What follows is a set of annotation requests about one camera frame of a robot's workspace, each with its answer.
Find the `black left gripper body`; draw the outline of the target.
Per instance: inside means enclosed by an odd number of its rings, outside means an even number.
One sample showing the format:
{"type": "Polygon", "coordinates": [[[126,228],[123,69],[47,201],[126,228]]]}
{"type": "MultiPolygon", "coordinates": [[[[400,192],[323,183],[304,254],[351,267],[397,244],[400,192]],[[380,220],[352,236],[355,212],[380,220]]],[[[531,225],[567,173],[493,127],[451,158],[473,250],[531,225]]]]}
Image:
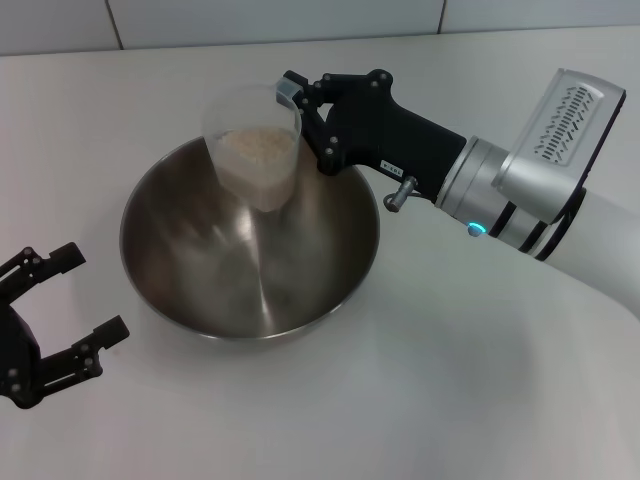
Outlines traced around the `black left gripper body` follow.
{"type": "Polygon", "coordinates": [[[34,393],[33,374],[41,359],[40,347],[22,317],[1,302],[1,395],[18,408],[30,409],[41,402],[34,393]]]}

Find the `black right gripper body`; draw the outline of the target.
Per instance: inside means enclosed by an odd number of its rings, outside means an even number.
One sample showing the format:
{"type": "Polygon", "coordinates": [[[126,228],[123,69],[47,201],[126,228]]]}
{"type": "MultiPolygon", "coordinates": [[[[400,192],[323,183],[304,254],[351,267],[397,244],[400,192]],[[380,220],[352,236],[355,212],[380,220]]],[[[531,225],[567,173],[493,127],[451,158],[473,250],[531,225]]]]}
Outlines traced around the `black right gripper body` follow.
{"type": "Polygon", "coordinates": [[[392,75],[380,69],[323,76],[322,100],[330,105],[324,132],[337,143],[321,148],[319,170],[335,175],[363,165],[399,182],[410,176],[434,202],[465,138],[400,106],[392,83],[392,75]]]}

